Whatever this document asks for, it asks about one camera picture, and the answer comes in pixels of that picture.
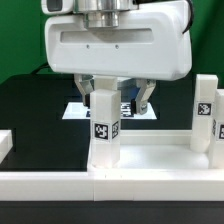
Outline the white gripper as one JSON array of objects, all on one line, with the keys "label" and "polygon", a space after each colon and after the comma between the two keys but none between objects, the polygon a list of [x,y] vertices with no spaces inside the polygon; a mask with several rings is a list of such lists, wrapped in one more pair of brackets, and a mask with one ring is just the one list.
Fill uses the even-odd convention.
[{"label": "white gripper", "polygon": [[86,107],[92,75],[145,78],[135,80],[139,91],[131,100],[131,113],[143,115],[155,80],[177,80],[191,70],[191,0],[74,0],[71,13],[48,16],[49,66],[75,74]]}]

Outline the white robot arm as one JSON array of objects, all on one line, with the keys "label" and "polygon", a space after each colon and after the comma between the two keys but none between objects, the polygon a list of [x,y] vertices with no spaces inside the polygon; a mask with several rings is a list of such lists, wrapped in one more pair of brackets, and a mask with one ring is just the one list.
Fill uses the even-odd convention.
[{"label": "white robot arm", "polygon": [[185,77],[192,67],[192,0],[41,0],[51,69],[72,73],[81,93],[85,76],[133,79],[131,111],[144,114],[158,80]]}]

